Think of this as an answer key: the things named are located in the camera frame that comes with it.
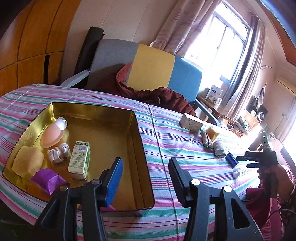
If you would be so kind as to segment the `person's right hand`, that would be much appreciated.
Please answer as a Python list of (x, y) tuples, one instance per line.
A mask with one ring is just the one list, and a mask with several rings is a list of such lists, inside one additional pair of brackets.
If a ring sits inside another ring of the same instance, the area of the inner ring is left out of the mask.
[(294, 183), (289, 177), (286, 169), (281, 165), (273, 165), (266, 170), (262, 168), (257, 170), (259, 174), (258, 178), (260, 180), (260, 187), (265, 188), (266, 179), (263, 176), (263, 173), (274, 173), (277, 179), (277, 194), (282, 201), (288, 201), (290, 194), (294, 189)]

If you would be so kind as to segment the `floral sleeve forearm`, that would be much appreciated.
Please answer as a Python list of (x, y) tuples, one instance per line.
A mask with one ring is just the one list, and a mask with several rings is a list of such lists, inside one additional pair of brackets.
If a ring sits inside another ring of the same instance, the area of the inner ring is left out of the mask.
[(277, 191), (284, 226), (282, 240), (295, 240), (295, 183), (290, 178), (280, 179)]

